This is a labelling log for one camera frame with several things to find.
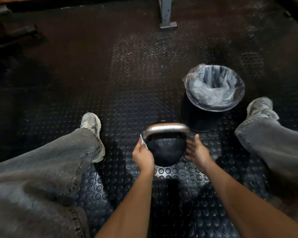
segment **rubber floor mat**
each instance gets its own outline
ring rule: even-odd
[[[182,78],[199,63],[225,65],[245,97],[200,135],[231,176],[269,198],[265,165],[234,137],[249,102],[268,96],[298,131],[298,24],[274,0],[175,0],[178,28],[161,32],[156,0],[18,13],[46,41],[0,56],[0,161],[74,131],[86,112],[102,122],[104,161],[83,174],[77,205],[91,236],[139,174],[132,151],[158,121],[178,122]],[[191,161],[155,167],[151,237],[238,237],[208,178]]]

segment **jeans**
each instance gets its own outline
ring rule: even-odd
[[[261,118],[235,134],[272,171],[298,184],[298,132]],[[86,214],[74,203],[81,174],[99,152],[96,137],[80,128],[0,163],[0,237],[90,237]]]

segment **silver handle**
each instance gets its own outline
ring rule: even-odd
[[[167,132],[182,132],[186,135],[189,135],[190,129],[185,124],[182,123],[159,123],[159,124],[152,124],[148,126],[142,132],[142,138],[146,139],[149,135],[152,134],[160,134],[160,133],[167,133]]]

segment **plastic bag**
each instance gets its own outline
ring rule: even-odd
[[[244,96],[243,81],[225,66],[200,64],[192,68],[183,81],[190,101],[208,111],[229,110]]]

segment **sneaker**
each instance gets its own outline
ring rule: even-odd
[[[267,97],[257,98],[248,105],[246,120],[240,126],[259,118],[279,119],[278,114],[273,110],[273,101]]]
[[[105,156],[105,146],[99,137],[101,127],[102,127],[102,124],[100,123],[100,119],[97,117],[96,114],[85,113],[83,115],[81,128],[86,128],[90,132],[92,132],[95,135],[95,137],[98,139],[101,146],[101,151],[99,153],[99,156],[97,157],[97,159],[92,160],[93,163],[98,163],[102,161],[104,159],[103,157]]]

